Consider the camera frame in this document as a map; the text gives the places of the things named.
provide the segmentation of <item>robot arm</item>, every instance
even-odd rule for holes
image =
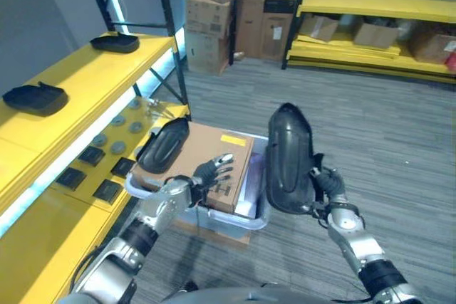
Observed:
[[[419,304],[417,293],[389,261],[375,238],[365,229],[358,208],[346,197],[342,177],[335,171],[311,172],[329,198],[328,235],[339,246],[353,272],[375,304]]]
[[[230,168],[220,169],[233,160],[232,154],[223,154],[204,163],[193,177],[177,176],[169,179],[158,192],[146,192],[140,211],[121,233],[110,240],[83,272],[61,303],[129,303],[136,291],[135,276],[158,236],[190,206],[204,201],[207,191]]]

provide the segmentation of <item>black square part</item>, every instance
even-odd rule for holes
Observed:
[[[114,168],[111,169],[111,174],[119,176],[122,178],[127,177],[127,173],[130,172],[131,168],[135,165],[135,161],[121,157],[118,162],[114,165]]]
[[[98,149],[94,146],[87,146],[87,148],[83,151],[83,153],[81,153],[78,159],[85,163],[89,163],[93,167],[96,167],[104,156],[105,153],[102,149]]]
[[[73,169],[72,167],[67,167],[66,170],[57,178],[56,183],[74,191],[85,179],[85,177],[86,174],[82,171]]]
[[[109,179],[105,179],[93,193],[93,196],[112,204],[117,198],[117,195],[119,195],[120,190],[122,190],[122,186],[120,184],[110,181]]]

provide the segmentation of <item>red object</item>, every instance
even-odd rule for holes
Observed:
[[[456,53],[452,53],[445,64],[447,65],[449,71],[456,73]]]

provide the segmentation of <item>yellow shelving unit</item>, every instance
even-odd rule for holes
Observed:
[[[137,36],[140,47],[132,53],[88,44],[30,79],[28,84],[41,81],[68,94],[66,106],[49,117],[18,112],[0,100],[0,214],[165,51],[176,50],[174,37]]]
[[[456,23],[456,1],[443,0],[302,0],[296,15],[300,17],[306,12]],[[286,54],[284,65],[338,68],[456,83],[455,76],[445,65],[418,62],[405,45],[374,50],[355,45],[349,35],[343,38],[336,35],[334,40],[324,43],[298,36]]]
[[[303,12],[360,14],[421,21],[456,22],[456,1],[445,0],[303,0],[297,16]]]
[[[145,144],[150,128],[172,119],[166,113],[173,117],[189,113],[186,105],[163,103],[156,115],[146,115],[146,100],[140,101],[139,110],[121,112],[125,124],[102,131],[108,141],[100,147],[105,156],[96,167],[78,159],[71,162],[70,167],[86,174],[74,191],[52,183],[2,237],[0,268],[8,270],[0,273],[2,303],[54,303],[68,293],[77,265],[101,243],[130,198],[123,189],[112,204],[96,199],[93,193],[98,185],[104,179],[123,184],[124,179],[110,173],[115,163],[121,157],[134,160],[134,151]],[[141,132],[128,132],[132,122],[142,123]],[[110,145],[118,140],[126,150],[112,154]]]

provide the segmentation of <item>gray wall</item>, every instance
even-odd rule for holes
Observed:
[[[0,0],[0,93],[104,31],[95,0]]]
[[[179,28],[184,23],[184,0],[171,2]],[[120,0],[120,5],[129,21],[164,21],[160,0]],[[0,94],[104,31],[95,0],[0,0]]]

